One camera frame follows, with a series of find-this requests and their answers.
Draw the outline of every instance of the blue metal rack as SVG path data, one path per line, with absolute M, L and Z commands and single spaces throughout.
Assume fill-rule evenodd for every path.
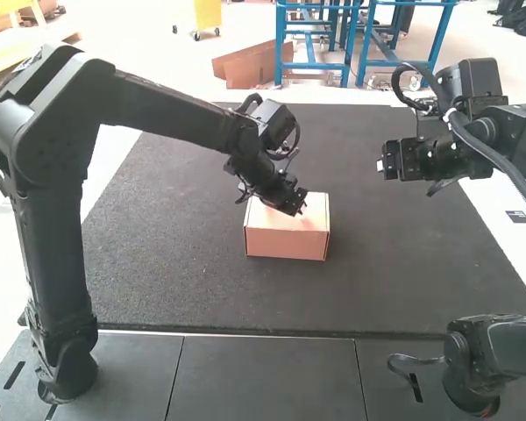
M 434 6 L 443 7 L 443 13 L 438 23 L 437 32 L 430 49 L 429 58 L 426 61 L 410 61 L 413 63 L 421 63 L 429 69 L 434 69 L 440 48 L 442 46 L 446 28 L 450 22 L 450 16 L 454 6 L 458 0 L 440 0 L 440 2 L 433 1 L 410 1 L 410 0 L 370 0 L 368 6 L 360 5 L 360 0 L 330 0 L 329 4 L 325 4 L 325 0 L 321 0 L 320 4 L 287 4 L 287 0 L 277 0 L 276 7 L 276 69 L 274 73 L 274 83 L 280 85 L 282 83 L 282 72 L 285 68 L 292 69 L 320 69 L 320 70 L 340 70 L 341 71 L 341 87 L 346 88 L 349 73 L 351 71 L 352 50 L 354 48 L 354 40 L 356 32 L 363 32 L 364 39 L 362 51 L 359 57 L 359 68 L 357 73 L 357 86 L 362 87 L 366 76 L 366 68 L 368 66 L 375 67 L 396 67 L 400 65 L 403 59 L 395 55 L 394 50 L 397 47 L 400 30 L 403 19 L 403 8 L 409 6 Z M 394 16 L 391 25 L 375 25 L 374 14 L 378 5 L 392 5 L 394 8 Z M 288 20 L 288 10 L 302 11 L 303 20 L 290 21 Z M 309 11 L 319 10 L 319 19 L 312 19 Z M 323 19 L 323 11 L 329 10 L 326 20 Z M 364 16 L 359 11 L 368 10 L 367 16 Z M 339 12 L 342 12 L 341 28 L 339 36 L 339 45 L 345 49 L 345 61 L 343 63 L 317 63 L 314 52 L 313 35 L 329 37 L 329 50 L 335 50 L 336 36 L 338 29 Z M 307 29 L 289 29 L 290 25 L 314 25 L 322 26 L 323 30 L 307 30 Z M 382 37 L 382 33 L 389 33 L 392 39 L 386 42 Z M 308 61 L 300 63 L 282 63 L 281 62 L 281 48 L 287 34 L 304 35 L 306 42 L 306 49 L 308 52 Z M 382 54 L 385 60 L 369 60 L 368 51 L 370 43 L 373 41 Z
M 440 17 L 440 22 L 438 23 L 437 33 L 432 42 L 432 47 L 430 48 L 429 59 L 426 61 L 409 61 L 411 63 L 420 63 L 433 70 L 438 59 L 438 54 L 440 53 L 440 48 L 444 40 L 444 35 L 446 34 L 446 28 L 450 22 L 450 16 L 454 6 L 458 3 L 458 0 L 441 0 L 440 2 L 428 2 L 428 1 L 405 1 L 405 0 L 370 0 L 370 5 L 368 6 L 368 16 L 364 17 L 361 13 L 359 16 L 358 29 L 363 28 L 365 35 L 362 44 L 362 51 L 359 57 L 359 70 L 357 73 L 357 86 L 362 87 L 365 81 L 366 67 L 375 66 L 375 67 L 385 67 L 392 68 L 399 66 L 403 61 L 397 55 L 395 55 L 394 50 L 397 47 L 397 41 L 399 39 L 400 28 L 402 26 L 403 18 L 403 7 L 409 6 L 433 6 L 433 7 L 443 7 L 442 16 Z M 376 25 L 373 24 L 374 13 L 376 12 L 376 6 L 378 5 L 391 5 L 395 6 L 394 9 L 394 19 L 392 20 L 392 25 L 384 30 L 383 32 L 389 32 L 393 35 L 392 39 L 387 43 L 380 36 L 379 30 L 376 29 Z M 368 59 L 368 50 L 370 48 L 370 41 L 378 46 L 382 54 L 384 54 L 385 60 L 369 60 Z
M 325 4 L 321 0 L 320 4 L 287 4 L 287 0 L 277 0 L 276 2 L 276 49 L 275 60 L 276 68 L 274 70 L 274 84 L 282 84 L 282 72 L 284 69 L 316 69 L 316 70 L 337 70 L 341 72 L 341 87 L 346 88 L 349 82 L 349 73 L 351 71 L 352 49 L 354 47 L 354 36 L 356 33 L 357 19 L 352 19 L 349 27 L 348 44 L 345 49 L 345 61 L 343 63 L 318 63 L 314 51 L 314 35 L 328 36 L 330 45 L 329 50 L 335 50 L 337 37 L 339 11 L 353 11 L 358 13 L 359 5 L 339 5 L 339 0 L 331 0 L 330 4 Z M 288 20 L 288 11 L 302 11 L 302 20 Z M 328 17 L 323 19 L 323 11 L 328 10 Z M 313 19 L 309 11 L 319 11 L 319 19 Z M 312 25 L 322 26 L 323 30 L 317 29 L 289 29 L 291 25 Z M 287 34 L 304 35 L 306 42 L 306 51 L 308 61 L 297 63 L 282 62 L 282 44 Z

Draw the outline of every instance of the cable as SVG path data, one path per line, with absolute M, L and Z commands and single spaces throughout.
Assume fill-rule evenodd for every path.
M 466 145 L 471 147 L 474 151 L 479 153 L 488 161 L 491 161 L 500 171 L 507 175 L 510 181 L 515 185 L 518 193 L 526 202 L 526 179 L 522 173 L 503 155 L 495 151 L 492 147 L 486 145 L 481 140 L 473 136 L 459 121 L 459 112 L 452 108 L 446 112 L 445 116 L 451 125 L 452 131 L 458 136 Z
M 420 101 L 414 101 L 411 98 L 403 95 L 402 89 L 400 87 L 400 78 L 404 72 L 407 72 L 408 70 L 415 70 L 419 75 L 421 75 L 429 84 L 430 88 L 433 90 L 435 95 L 438 99 L 438 106 L 440 110 L 443 113 L 446 113 L 450 108 L 451 104 L 448 100 L 446 93 L 444 92 L 444 89 L 440 85 L 440 83 L 437 82 L 435 79 L 435 76 L 432 74 L 432 72 L 424 66 L 423 64 L 411 64 L 407 62 L 403 62 L 400 66 L 395 68 L 395 71 L 392 74 L 392 89 L 394 90 L 395 96 L 397 96 L 397 99 L 399 99 L 402 103 L 405 103 L 411 108 L 414 108 L 415 110 L 419 111 L 428 111 L 429 105 L 422 103 Z
M 387 369 L 395 375 L 399 375 L 402 379 L 405 379 L 405 381 L 409 383 L 413 389 L 415 389 L 416 382 L 414 382 L 409 374 L 405 373 L 401 368 L 396 367 L 394 365 L 394 361 L 409 362 L 416 366 L 432 366 L 445 362 L 446 358 L 442 356 L 436 358 L 420 359 L 417 357 L 412 357 L 411 355 L 405 355 L 403 353 L 392 353 L 389 357 L 387 357 Z
M 298 147 L 298 143 L 300 142 L 300 135 L 301 135 L 302 129 L 300 128 L 300 125 L 298 122 L 295 123 L 295 141 L 292 144 L 292 146 L 288 147 L 288 152 L 286 153 L 276 153 L 267 151 L 267 155 L 269 158 L 273 161 L 282 161 L 290 157 Z
M 250 94 L 235 111 L 240 114 L 245 114 L 252 103 L 257 103 L 257 105 L 261 105 L 263 103 L 263 98 L 258 93 Z

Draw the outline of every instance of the brown cardboard box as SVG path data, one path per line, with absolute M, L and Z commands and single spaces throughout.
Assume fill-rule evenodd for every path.
M 274 79 L 274 39 L 212 59 L 214 76 L 226 81 L 228 89 L 252 89 Z M 282 61 L 292 62 L 292 41 L 282 47 Z
M 57 0 L 39 0 L 39 7 L 43 12 L 43 15 L 47 15 L 58 7 Z M 20 9 L 19 13 L 22 18 L 35 18 L 31 7 L 24 7 Z
M 292 218 L 252 197 L 245 212 L 245 253 L 248 256 L 325 260 L 330 240 L 327 193 L 310 192 L 302 215 Z

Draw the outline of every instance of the floor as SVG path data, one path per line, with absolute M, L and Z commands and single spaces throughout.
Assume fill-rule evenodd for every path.
M 150 0 L 137 10 L 134 2 L 67 0 L 67 18 L 82 26 L 79 46 L 112 61 L 118 67 L 156 82 L 211 101 L 237 101 L 245 91 L 229 91 L 212 74 L 210 59 L 257 42 L 274 38 L 274 7 L 271 4 L 223 4 L 224 24 L 220 38 L 194 42 L 185 34 L 173 35 L 176 16 L 164 0 Z M 526 102 L 526 39 L 507 29 L 492 27 L 486 14 L 496 0 L 464 2 L 457 6 L 446 35 L 439 67 L 468 57 L 493 56 L 500 64 L 505 92 L 512 103 Z M 417 8 L 409 36 L 397 52 L 406 58 L 428 53 L 436 30 L 436 8 Z M 389 20 L 390 10 L 380 9 L 378 19 Z M 512 60 L 514 53 L 521 60 Z M 296 59 L 303 60 L 299 47 Z M 322 60 L 334 60 L 335 54 Z M 357 59 L 353 58 L 353 68 Z M 295 83 L 265 96 L 291 103 L 384 103 L 399 106 L 393 94 L 379 91 L 336 89 L 320 82 Z M 354 87 L 354 78 L 350 81 Z M 82 219 L 93 207 L 110 178 L 130 151 L 139 133 L 120 127 L 103 127 L 84 184 Z M 524 211 L 526 204 L 501 175 L 479 182 L 462 182 L 462 188 L 485 220 L 496 240 L 526 283 L 526 225 L 512 224 L 504 211 Z M 8 204 L 0 197 L 0 360 L 17 336 L 16 319 L 24 307 L 27 289 L 18 239 Z

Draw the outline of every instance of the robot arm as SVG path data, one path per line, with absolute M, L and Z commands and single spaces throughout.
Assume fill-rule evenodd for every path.
M 399 75 L 412 68 L 427 78 L 437 98 L 414 101 L 402 94 Z M 526 105 L 508 105 L 495 60 L 461 61 L 436 76 L 404 65 L 394 72 L 392 85 L 416 110 L 417 135 L 382 147 L 378 169 L 387 180 L 434 181 L 431 196 L 465 176 L 488 178 L 497 168 L 526 200 Z M 526 377 L 526 317 L 481 315 L 451 322 L 441 361 L 451 401 L 475 417 L 491 417 L 505 384 Z
M 101 124 L 124 125 L 229 155 L 246 199 L 290 216 L 307 191 L 279 168 L 297 150 L 286 106 L 249 96 L 224 110 L 117 71 L 73 46 L 45 46 L 0 89 L 0 188 L 12 203 L 31 298 L 25 316 L 38 355 L 39 395 L 63 403 L 96 379 L 97 322 L 86 287 L 80 202 Z M 258 104 L 252 115 L 246 110 Z

